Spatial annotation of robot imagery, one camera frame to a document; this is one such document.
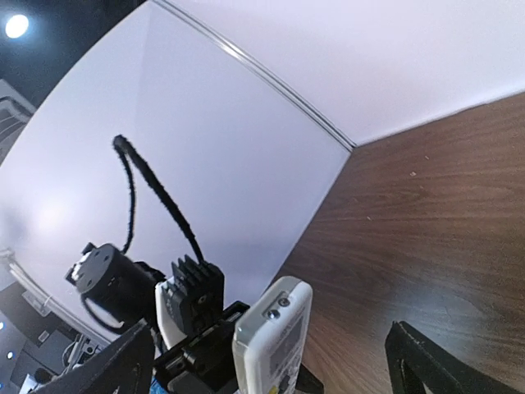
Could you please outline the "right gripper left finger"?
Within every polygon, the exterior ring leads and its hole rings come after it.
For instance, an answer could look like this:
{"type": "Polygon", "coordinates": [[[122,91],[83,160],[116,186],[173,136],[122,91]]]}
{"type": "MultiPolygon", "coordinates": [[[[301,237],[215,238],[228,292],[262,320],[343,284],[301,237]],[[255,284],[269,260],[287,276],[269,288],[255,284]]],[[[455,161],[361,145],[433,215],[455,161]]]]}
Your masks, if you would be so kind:
{"type": "Polygon", "coordinates": [[[148,393],[155,346],[150,328],[138,322],[83,365],[35,390],[36,393],[148,393]]]}

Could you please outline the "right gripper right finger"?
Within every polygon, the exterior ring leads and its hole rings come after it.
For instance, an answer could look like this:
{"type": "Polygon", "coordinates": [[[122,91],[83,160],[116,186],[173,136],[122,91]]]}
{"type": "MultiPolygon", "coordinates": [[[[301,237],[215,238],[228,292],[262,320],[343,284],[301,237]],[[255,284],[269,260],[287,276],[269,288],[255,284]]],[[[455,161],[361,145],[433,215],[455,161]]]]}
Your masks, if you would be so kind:
{"type": "Polygon", "coordinates": [[[393,393],[512,393],[519,391],[470,367],[405,321],[386,337],[393,393]]]}

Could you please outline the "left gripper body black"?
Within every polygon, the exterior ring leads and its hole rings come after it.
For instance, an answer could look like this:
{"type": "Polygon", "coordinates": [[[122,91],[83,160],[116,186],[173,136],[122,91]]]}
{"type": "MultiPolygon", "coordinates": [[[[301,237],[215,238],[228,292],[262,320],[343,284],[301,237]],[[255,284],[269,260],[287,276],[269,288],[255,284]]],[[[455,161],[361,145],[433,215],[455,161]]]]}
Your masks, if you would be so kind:
{"type": "MultiPolygon", "coordinates": [[[[154,376],[169,393],[240,393],[232,355],[235,323],[249,307],[235,302],[214,324],[161,355],[154,376]]],[[[302,363],[294,393],[322,393],[323,383],[302,363]]]]}

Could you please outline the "white remote control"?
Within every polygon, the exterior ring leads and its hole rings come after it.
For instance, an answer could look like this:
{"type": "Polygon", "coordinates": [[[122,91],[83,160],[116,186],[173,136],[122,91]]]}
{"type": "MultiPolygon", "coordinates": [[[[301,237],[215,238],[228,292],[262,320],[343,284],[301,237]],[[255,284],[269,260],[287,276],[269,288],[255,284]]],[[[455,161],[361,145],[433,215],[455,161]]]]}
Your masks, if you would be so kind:
{"type": "Polygon", "coordinates": [[[284,276],[235,323],[232,355],[240,393],[295,392],[312,299],[307,282],[284,276]]]}

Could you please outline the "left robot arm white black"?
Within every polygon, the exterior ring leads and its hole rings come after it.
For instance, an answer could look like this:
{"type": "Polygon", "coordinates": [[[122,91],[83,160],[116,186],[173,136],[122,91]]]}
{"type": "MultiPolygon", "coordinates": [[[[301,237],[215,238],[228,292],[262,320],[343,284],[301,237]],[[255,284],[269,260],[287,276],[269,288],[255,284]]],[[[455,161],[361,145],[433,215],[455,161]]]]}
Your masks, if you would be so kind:
{"type": "Polygon", "coordinates": [[[87,245],[66,280],[86,311],[100,308],[123,334],[152,333],[153,379],[166,393],[321,393],[302,362],[312,287],[274,282],[253,305],[224,303],[225,277],[202,253],[175,261],[172,275],[135,262],[114,245],[87,245]]]}

